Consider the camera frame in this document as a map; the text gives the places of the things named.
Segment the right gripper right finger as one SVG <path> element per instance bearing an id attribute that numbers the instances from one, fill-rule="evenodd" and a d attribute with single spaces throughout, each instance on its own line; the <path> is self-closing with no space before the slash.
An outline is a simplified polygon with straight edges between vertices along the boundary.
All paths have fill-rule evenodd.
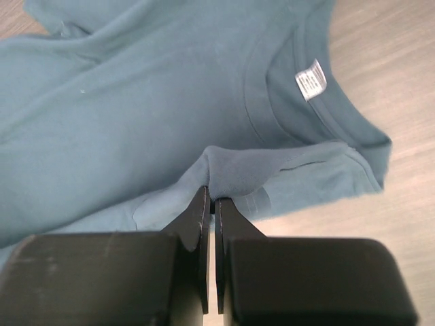
<path id="1" fill-rule="evenodd" d="M 225 325 L 416 325 L 396 260 L 369 238 L 268 237 L 215 204 L 217 308 Z"/>

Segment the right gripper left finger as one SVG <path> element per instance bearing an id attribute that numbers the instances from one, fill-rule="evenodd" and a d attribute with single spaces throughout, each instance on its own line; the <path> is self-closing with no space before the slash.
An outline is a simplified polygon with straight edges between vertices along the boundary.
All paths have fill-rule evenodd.
<path id="1" fill-rule="evenodd" d="M 202 325 L 210 197 L 159 232 L 30 236 L 1 272 L 2 325 Z"/>

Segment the grey-blue t-shirt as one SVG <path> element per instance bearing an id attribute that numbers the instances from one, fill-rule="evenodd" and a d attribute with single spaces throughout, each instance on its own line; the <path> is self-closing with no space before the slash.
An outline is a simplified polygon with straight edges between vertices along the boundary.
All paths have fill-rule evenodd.
<path id="1" fill-rule="evenodd" d="M 382 191 L 390 138 L 332 74 L 333 1 L 27 1 L 1 41 L 1 246 Z"/>

